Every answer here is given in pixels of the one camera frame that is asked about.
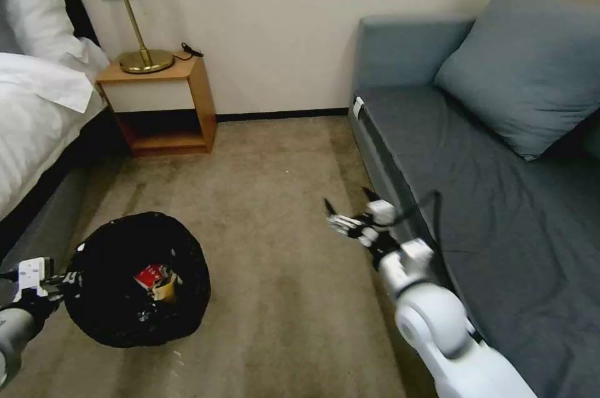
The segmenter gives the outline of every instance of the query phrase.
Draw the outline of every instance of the trash can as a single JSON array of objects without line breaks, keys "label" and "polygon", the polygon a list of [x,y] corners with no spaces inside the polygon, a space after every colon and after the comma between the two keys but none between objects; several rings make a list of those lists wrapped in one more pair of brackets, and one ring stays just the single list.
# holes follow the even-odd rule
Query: trash can
[{"label": "trash can", "polygon": [[71,319],[101,344],[155,346],[192,334],[211,295],[200,243],[175,218],[113,220],[82,242],[67,267]]}]

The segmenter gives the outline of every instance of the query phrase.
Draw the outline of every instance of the beige carpet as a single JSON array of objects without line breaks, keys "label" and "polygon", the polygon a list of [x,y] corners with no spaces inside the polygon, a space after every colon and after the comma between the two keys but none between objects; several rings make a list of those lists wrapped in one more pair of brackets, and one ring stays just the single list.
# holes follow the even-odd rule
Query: beige carpet
[{"label": "beige carpet", "polygon": [[209,156],[99,168],[82,236],[126,214],[178,218],[211,271],[203,324],[162,347],[119,350],[88,339],[61,310],[2,396],[430,396],[382,313],[365,253],[324,219],[324,196],[358,211],[368,184],[345,117],[221,124]]}]

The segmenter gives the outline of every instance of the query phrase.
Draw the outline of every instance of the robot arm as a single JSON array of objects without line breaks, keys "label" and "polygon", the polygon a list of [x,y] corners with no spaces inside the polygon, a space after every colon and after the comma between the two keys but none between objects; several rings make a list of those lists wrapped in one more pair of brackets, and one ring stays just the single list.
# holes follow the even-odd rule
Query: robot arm
[{"label": "robot arm", "polygon": [[51,260],[38,257],[22,261],[17,270],[1,275],[17,282],[18,288],[13,302],[0,310],[0,390],[17,375],[27,343],[60,304],[62,294],[57,286],[64,277],[52,274]]},{"label": "robot arm", "polygon": [[396,325],[430,371],[440,398],[535,398],[525,380],[498,351],[474,338],[462,302],[428,281],[433,250],[422,240],[402,245],[391,235],[400,217],[375,193],[360,216],[337,215],[326,200],[327,221],[359,239],[373,255],[387,294],[396,305]]}]

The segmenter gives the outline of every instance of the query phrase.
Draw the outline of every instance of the nightstand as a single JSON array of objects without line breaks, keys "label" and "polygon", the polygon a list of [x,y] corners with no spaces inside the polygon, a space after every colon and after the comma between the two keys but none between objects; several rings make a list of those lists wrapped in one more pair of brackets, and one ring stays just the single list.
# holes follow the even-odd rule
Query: nightstand
[{"label": "nightstand", "polygon": [[212,151],[217,123],[201,57],[149,74],[125,73],[116,61],[96,82],[134,157]]}]

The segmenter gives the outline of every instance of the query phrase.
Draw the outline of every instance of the white label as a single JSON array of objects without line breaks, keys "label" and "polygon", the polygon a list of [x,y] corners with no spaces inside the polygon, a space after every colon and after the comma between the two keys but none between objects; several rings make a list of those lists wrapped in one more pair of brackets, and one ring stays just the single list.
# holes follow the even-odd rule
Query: white label
[{"label": "white label", "polygon": [[358,114],[359,112],[361,112],[361,109],[364,106],[364,101],[362,98],[360,97],[356,97],[356,101],[354,102],[354,107],[352,109],[352,112],[354,113],[354,117],[358,120]]}]

